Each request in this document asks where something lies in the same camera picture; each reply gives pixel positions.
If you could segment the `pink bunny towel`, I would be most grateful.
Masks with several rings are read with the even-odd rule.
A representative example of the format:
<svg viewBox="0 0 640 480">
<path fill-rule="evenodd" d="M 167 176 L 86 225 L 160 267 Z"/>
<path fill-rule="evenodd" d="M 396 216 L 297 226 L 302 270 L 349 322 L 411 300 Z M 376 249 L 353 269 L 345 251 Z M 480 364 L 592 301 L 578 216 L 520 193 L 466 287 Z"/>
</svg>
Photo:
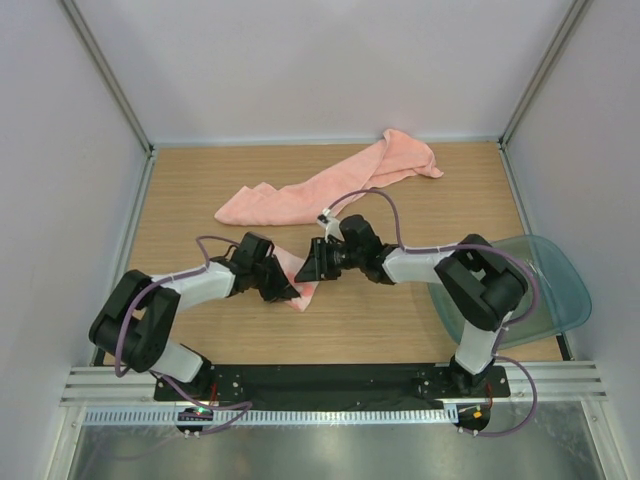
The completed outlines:
<svg viewBox="0 0 640 480">
<path fill-rule="evenodd" d="M 295 275 L 301 270 L 305 263 L 304 259 L 289 253 L 279 246 L 275 247 L 274 255 L 282 267 L 289 283 L 299 294 L 298 297 L 286 300 L 285 303 L 297 312 L 304 312 L 312 301 L 318 282 L 297 283 L 294 280 Z"/>
</svg>

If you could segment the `plain pink towel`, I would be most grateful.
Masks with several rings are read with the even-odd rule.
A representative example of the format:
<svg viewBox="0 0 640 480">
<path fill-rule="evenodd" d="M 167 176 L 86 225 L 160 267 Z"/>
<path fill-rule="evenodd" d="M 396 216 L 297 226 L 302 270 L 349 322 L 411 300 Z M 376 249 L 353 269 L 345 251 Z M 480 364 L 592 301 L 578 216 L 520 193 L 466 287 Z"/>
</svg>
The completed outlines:
<svg viewBox="0 0 640 480">
<path fill-rule="evenodd" d="M 302 183 L 280 189 L 266 182 L 242 187 L 214 219 L 232 226 L 312 224 L 323 209 L 338 212 L 360 198 L 362 189 L 383 188 L 418 175 L 444 175 L 433 150 L 404 132 L 387 129 L 376 143 Z"/>
</svg>

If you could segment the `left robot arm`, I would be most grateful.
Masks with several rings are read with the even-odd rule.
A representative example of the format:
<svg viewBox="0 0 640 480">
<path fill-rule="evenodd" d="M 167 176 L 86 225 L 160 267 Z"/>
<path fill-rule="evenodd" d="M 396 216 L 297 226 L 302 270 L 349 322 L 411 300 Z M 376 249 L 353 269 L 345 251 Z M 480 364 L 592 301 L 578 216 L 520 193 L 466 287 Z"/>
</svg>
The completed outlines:
<svg viewBox="0 0 640 480">
<path fill-rule="evenodd" d="M 263 301 L 296 300 L 300 293 L 275 255 L 274 243 L 253 232 L 229 243 L 221 256 L 211 256 L 196 239 L 204 262 L 198 267 L 147 275 L 125 272 L 89 330 L 89 340 L 114 359 L 118 378 L 133 370 L 175 383 L 191 400 L 204 398 L 215 380 L 205 356 L 170 340 L 178 313 L 214 300 L 255 290 Z"/>
</svg>

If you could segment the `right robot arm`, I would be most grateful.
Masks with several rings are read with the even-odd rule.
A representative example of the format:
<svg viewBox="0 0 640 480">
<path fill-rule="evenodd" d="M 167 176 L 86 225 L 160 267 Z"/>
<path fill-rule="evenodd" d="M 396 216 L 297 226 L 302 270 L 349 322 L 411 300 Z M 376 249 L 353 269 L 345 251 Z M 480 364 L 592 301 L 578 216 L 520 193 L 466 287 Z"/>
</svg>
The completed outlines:
<svg viewBox="0 0 640 480">
<path fill-rule="evenodd" d="M 525 276 L 509 259 L 476 234 L 457 244 L 410 250 L 382 242 L 361 215 L 339 220 L 324 210 L 317 223 L 325 233 L 311 240 L 297 283 L 335 280 L 344 270 L 358 269 L 378 284 L 441 285 L 464 318 L 449 382 L 464 396 L 485 386 L 499 330 L 528 291 Z"/>
</svg>

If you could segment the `clear blue plastic tray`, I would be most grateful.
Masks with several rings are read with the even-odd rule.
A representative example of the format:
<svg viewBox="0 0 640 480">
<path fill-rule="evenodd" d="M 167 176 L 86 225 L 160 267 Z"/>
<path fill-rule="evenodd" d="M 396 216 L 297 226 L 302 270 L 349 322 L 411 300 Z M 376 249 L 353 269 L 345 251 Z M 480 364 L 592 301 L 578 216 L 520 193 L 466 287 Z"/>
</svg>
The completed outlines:
<svg viewBox="0 0 640 480">
<path fill-rule="evenodd" d="M 498 339 L 498 332 L 502 331 L 499 349 L 511 348 L 564 333 L 581 326 L 589 318 L 592 310 L 589 292 L 572 263 L 553 242 L 541 236 L 523 235 L 492 242 L 491 246 L 506 252 L 527 267 L 538 285 L 538 305 L 526 319 L 507 325 L 506 331 L 502 329 L 495 334 L 481 334 L 483 340 L 487 339 L 484 343 L 489 344 L 491 334 L 496 337 L 492 338 L 493 346 Z M 497 260 L 500 266 L 515 267 L 515 273 L 520 274 L 528 286 L 511 317 L 505 320 L 513 320 L 527 312 L 533 300 L 533 288 L 529 279 L 512 261 L 487 251 L 480 251 L 477 255 L 464 250 L 455 253 L 466 256 L 468 260 L 481 255 Z M 463 335 L 463 314 L 444 286 L 429 283 L 426 288 L 445 331 L 459 344 L 463 337 L 469 336 Z"/>
</svg>

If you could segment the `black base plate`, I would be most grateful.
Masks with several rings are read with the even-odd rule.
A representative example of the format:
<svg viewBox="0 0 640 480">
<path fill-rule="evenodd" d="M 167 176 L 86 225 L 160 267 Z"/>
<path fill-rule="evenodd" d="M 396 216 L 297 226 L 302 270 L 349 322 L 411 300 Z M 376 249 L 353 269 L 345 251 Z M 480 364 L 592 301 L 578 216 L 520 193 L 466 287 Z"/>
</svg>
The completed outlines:
<svg viewBox="0 0 640 480">
<path fill-rule="evenodd" d="M 482 379 L 466 382 L 463 374 L 453 373 L 447 364 L 317 364 L 317 365 L 231 365 L 203 367 L 196 377 L 183 383 L 163 375 L 156 384 L 155 398 L 169 396 L 167 390 L 178 386 L 198 400 L 212 394 L 224 403 L 256 401 L 268 394 L 309 394 L 313 400 L 330 395 L 393 392 L 417 398 L 453 399 L 490 395 L 507 398 L 511 394 L 506 370 L 489 367 Z"/>
</svg>

